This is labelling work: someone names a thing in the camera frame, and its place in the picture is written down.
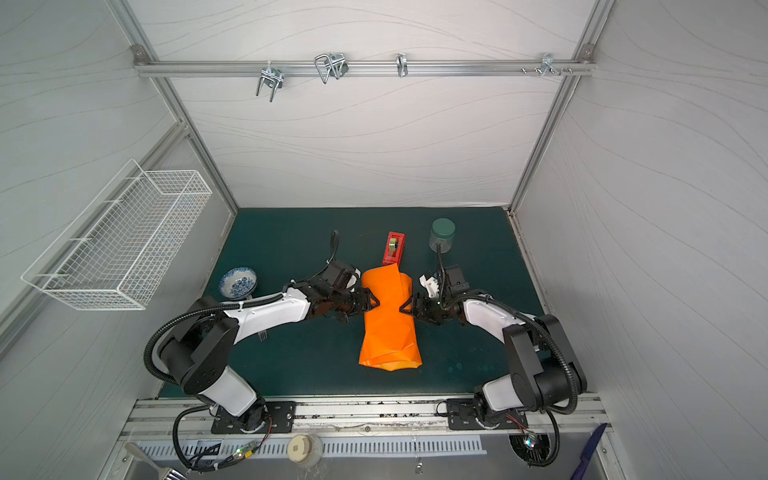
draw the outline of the wire basket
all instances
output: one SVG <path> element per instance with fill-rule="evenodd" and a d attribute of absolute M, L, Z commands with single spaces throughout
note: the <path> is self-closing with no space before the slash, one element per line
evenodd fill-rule
<path fill-rule="evenodd" d="M 98 205 L 98 197 L 22 280 L 77 310 L 146 307 L 211 190 L 196 170 L 145 171 L 134 164 L 138 173 L 123 179 L 127 185 L 113 200 L 106 200 L 95 220 L 85 225 L 82 217 L 91 205 Z M 84 233 L 72 236 L 78 228 Z M 61 246 L 62 238 L 66 246 L 46 261 L 46 253 Z"/>

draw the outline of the patterned ceramic bowl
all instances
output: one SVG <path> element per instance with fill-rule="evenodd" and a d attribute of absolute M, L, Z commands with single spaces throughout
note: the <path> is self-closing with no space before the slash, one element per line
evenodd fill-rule
<path fill-rule="evenodd" d="M 256 289 L 256 272 L 239 266 L 226 272 L 219 281 L 219 292 L 229 300 L 242 300 Z"/>

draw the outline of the orange bag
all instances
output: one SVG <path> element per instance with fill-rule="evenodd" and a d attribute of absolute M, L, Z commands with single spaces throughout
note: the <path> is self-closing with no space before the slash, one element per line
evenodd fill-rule
<path fill-rule="evenodd" d="M 415 369 L 422 364 L 416 345 L 413 317 L 400 313 L 411 296 L 411 277 L 397 264 L 368 270 L 362 285 L 370 288 L 381 305 L 366 312 L 366 338 L 360 349 L 360 365 L 389 370 Z"/>

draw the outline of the clear jar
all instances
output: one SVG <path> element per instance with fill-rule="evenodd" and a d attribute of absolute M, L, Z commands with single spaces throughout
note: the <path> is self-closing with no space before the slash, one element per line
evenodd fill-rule
<path fill-rule="evenodd" d="M 429 248 L 436 252 L 437 246 L 440 245 L 440 252 L 447 252 L 453 245 L 455 233 L 456 225 L 447 218 L 435 220 L 432 222 L 432 231 L 429 233 Z"/>

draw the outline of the fork handle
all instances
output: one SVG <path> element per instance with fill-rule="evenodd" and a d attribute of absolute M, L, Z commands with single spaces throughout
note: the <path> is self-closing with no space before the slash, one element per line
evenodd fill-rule
<path fill-rule="evenodd" d="M 152 461 L 152 458 L 149 458 L 149 456 L 144 453 L 140 448 L 139 445 L 136 445 L 133 442 L 127 442 L 124 446 L 126 452 L 130 453 L 134 457 L 138 458 L 142 462 L 146 462 L 150 465 L 152 465 L 152 468 L 157 470 L 158 472 L 162 472 L 163 469 L 160 467 L 157 463 Z"/>

